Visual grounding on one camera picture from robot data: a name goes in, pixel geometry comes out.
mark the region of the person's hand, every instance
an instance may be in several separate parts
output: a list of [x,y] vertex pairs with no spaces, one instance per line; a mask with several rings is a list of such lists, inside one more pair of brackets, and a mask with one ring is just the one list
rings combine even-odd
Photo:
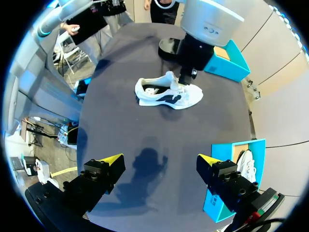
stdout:
[[172,0],[160,0],[160,3],[162,3],[162,4],[170,4],[170,3],[172,3]]
[[149,0],[145,0],[144,9],[145,9],[146,11],[148,11],[148,10],[150,9],[150,1],[149,1]]
[[65,29],[68,33],[69,33],[69,35],[76,35],[77,33],[78,33],[78,31],[72,31],[72,29],[73,28],[76,28],[76,27],[79,27],[79,25],[77,25],[77,24],[71,24],[71,25],[68,25],[68,24],[65,24],[65,25],[63,25],[63,29]]

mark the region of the yellow tape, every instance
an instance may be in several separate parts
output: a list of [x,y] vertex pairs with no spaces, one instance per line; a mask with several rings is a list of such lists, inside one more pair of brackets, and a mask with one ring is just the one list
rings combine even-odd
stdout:
[[215,158],[212,158],[212,157],[209,157],[209,156],[205,156],[203,154],[199,154],[199,156],[201,156],[204,160],[206,160],[206,162],[212,166],[212,164],[218,162],[218,161],[221,161],[219,159],[215,159]]
[[[112,163],[115,162],[115,160],[117,160],[120,156],[123,156],[123,155],[124,154],[120,153],[118,155],[110,156],[110,157],[107,157],[107,158],[104,158],[104,159],[99,159],[98,161],[104,161],[104,162],[109,163],[109,165],[111,165]],[[77,167],[67,168],[67,169],[61,170],[61,171],[56,172],[56,173],[50,173],[50,177],[53,178],[54,176],[61,175],[61,174],[64,174],[64,173],[68,173],[68,172],[72,172],[72,171],[77,171]]]
[[56,172],[56,173],[50,173],[50,177],[53,178],[57,175],[61,175],[61,174],[72,172],[72,171],[77,171],[77,167],[67,168],[67,169],[61,170],[61,171]]
[[104,158],[104,159],[100,159],[98,161],[104,161],[104,162],[107,162],[109,163],[109,165],[111,165],[112,163],[114,163],[120,156],[123,156],[124,154],[120,153],[118,155],[114,155],[114,156],[110,156],[110,157],[107,157],[107,158]]

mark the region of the floor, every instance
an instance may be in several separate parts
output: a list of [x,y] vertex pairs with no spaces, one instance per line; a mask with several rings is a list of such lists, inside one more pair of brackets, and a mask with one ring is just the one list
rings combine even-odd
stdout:
[[[149,12],[145,12],[141,6],[137,7],[136,0],[127,0],[126,5],[128,11],[131,14],[131,17],[135,19],[136,22],[150,22]],[[181,15],[183,12],[183,6],[180,6],[178,10],[178,17],[176,19],[176,25],[180,25]],[[59,73],[64,76],[66,82],[73,87],[75,82],[80,79],[85,79],[91,76],[93,73],[95,66],[88,59],[84,59],[81,63],[76,65],[73,68],[74,74],[68,69],[66,64],[58,65],[57,69]],[[246,88],[246,83],[243,83],[245,96],[247,99],[247,103],[254,101],[250,90]],[[50,125],[46,125],[43,123],[39,123],[44,127],[44,130],[49,133],[57,134],[58,130],[56,127],[52,127]],[[47,137],[41,137],[41,142],[43,147],[34,147],[34,154],[39,159],[46,161],[49,164],[50,172],[58,172],[70,167],[76,166],[76,150],[62,147],[61,144],[55,139],[50,139]],[[55,180],[59,183],[59,187],[63,190],[63,182],[71,181],[77,176],[77,171],[68,172],[65,174],[61,174],[55,177]]]

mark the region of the black stripe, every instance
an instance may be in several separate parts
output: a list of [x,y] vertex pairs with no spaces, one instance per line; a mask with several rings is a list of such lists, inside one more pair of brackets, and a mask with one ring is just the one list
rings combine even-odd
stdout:
[[[286,65],[284,65],[282,68],[280,68],[278,71],[276,71],[274,74],[272,74],[269,78],[271,78],[273,75],[277,74],[278,72],[280,72],[285,66],[287,66],[289,63],[291,63],[296,57],[298,57],[298,55],[301,53],[301,51],[293,58],[291,59]],[[261,83],[258,84],[258,86],[260,84],[262,84],[263,82],[267,81],[269,78],[265,79],[264,81],[262,81]]]
[[252,37],[252,39],[250,39],[250,41],[247,43],[247,45],[242,49],[245,50],[245,48],[249,45],[249,43],[255,38],[255,36],[260,32],[260,30],[263,28],[263,26],[267,23],[267,21],[269,20],[269,18],[271,17],[272,13],[274,13],[273,11],[271,12],[270,16],[268,17],[268,19],[265,21],[265,23],[261,26],[261,28],[257,31],[257,33]]
[[165,95],[164,97],[156,100],[157,102],[168,102],[168,103],[171,103],[171,104],[175,104],[178,100],[180,100],[182,97],[181,95],[178,95],[176,96],[174,99],[173,99],[173,95]]

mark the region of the logo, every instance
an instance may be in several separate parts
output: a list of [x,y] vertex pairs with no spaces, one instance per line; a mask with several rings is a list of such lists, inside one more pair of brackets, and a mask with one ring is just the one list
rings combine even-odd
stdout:
[[178,100],[180,100],[182,97],[180,95],[177,95],[175,98],[173,98],[174,96],[173,95],[165,95],[164,97],[156,100],[157,102],[167,102],[167,103],[170,103],[170,104],[175,104]]
[[148,94],[157,94],[159,91],[158,88],[146,88],[145,89],[145,92],[148,93]]

